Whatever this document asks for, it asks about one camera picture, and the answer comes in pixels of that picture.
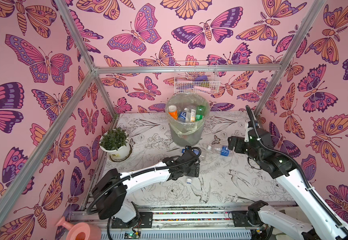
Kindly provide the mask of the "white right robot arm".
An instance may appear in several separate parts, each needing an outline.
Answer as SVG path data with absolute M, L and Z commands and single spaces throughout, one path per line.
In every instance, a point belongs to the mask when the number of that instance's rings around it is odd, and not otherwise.
M 262 129 L 250 106 L 245 137 L 231 136 L 229 149 L 244 154 L 260 170 L 267 172 L 294 199 L 310 221 L 302 223 L 276 210 L 264 201 L 248 207 L 247 219 L 252 226 L 269 225 L 294 240 L 348 240 L 348 223 L 322 199 L 310 184 L 297 161 L 275 150 L 271 134 Z

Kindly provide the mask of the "green plastic bottle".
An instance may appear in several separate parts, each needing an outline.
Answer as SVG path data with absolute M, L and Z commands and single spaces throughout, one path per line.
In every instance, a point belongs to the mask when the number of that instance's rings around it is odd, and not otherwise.
M 206 107 L 203 105 L 198 105 L 196 110 L 196 121 L 200 121 L 205 116 Z

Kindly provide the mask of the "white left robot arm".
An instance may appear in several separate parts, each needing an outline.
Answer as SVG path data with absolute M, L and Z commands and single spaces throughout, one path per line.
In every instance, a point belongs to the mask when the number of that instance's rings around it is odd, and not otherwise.
M 182 177 L 196 177 L 201 153 L 200 148 L 187 146 L 181 156 L 164 158 L 149 168 L 125 173 L 120 173 L 117 169 L 109 170 L 93 187 L 93 201 L 86 213 L 98 214 L 101 220 L 115 217 L 127 225 L 136 225 L 140 214 L 135 203 L 128 202 L 127 197 L 153 184 L 176 181 Z

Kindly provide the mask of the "small blue label bottle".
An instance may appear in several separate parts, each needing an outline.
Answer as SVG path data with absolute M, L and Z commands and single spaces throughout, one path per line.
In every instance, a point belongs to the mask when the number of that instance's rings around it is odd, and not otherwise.
M 189 122 L 188 116 L 189 116 L 189 109 L 184 108 L 184 110 L 179 114 L 177 120 L 182 123 L 187 123 Z

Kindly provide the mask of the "yellow label small bottle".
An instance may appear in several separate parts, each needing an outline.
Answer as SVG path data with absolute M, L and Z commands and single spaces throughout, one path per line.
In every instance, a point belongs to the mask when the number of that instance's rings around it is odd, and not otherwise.
M 197 108 L 196 106 L 188 106 L 188 117 L 189 117 L 189 121 L 191 123 L 196 121 L 196 116 L 197 116 Z

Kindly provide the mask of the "blue cap bottle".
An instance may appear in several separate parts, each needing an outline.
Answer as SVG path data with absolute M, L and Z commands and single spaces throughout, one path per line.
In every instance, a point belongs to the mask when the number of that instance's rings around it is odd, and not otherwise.
M 187 179 L 186 179 L 186 182 L 187 182 L 187 184 L 191 185 L 192 182 L 193 182 L 193 179 L 192 179 L 192 178 L 187 178 Z

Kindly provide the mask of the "orange label bottle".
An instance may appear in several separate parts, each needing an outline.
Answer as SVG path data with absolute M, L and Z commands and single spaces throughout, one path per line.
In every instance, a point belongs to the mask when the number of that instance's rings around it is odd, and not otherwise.
M 170 114 L 170 116 L 177 120 L 178 119 L 178 116 L 179 116 L 179 113 L 178 113 L 178 108 L 177 106 L 175 105 L 169 105 L 168 106 L 168 113 Z

